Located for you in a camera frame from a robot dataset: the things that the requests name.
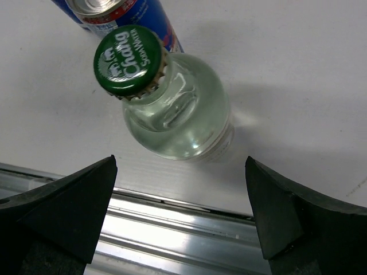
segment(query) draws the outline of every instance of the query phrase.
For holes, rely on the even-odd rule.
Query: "soda can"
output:
[[[67,0],[80,21],[103,38],[123,25],[154,31],[169,52],[183,52],[159,0]]]
[[[64,13],[66,13],[71,19],[74,20],[79,26],[82,28],[88,29],[87,26],[85,26],[73,13],[73,11],[68,7],[68,4],[66,3],[66,0],[51,0],[58,6],[61,10],[63,10]]]

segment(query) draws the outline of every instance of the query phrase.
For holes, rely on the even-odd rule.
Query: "tabletop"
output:
[[[248,155],[284,176],[367,206],[367,2],[162,0],[185,52],[229,93],[239,156],[161,159],[97,84],[99,39],[49,0],[0,11],[0,162],[67,175],[108,155],[116,188],[252,214]]]

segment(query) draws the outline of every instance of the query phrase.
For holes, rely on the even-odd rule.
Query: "silver metal track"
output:
[[[58,178],[0,164],[0,199]],[[85,274],[271,274],[251,219],[118,189]]]

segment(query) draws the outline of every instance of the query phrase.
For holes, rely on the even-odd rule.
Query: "clear liquid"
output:
[[[124,101],[124,118],[136,140],[174,160],[213,159],[233,137],[230,107],[216,73],[188,54],[168,56],[163,83],[151,95]]]

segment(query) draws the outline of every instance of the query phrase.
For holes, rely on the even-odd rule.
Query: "clear glass bottle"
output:
[[[234,127],[218,75],[196,57],[168,54],[149,29],[114,30],[99,45],[94,70],[122,100],[134,138],[157,155],[211,162],[229,147]]]

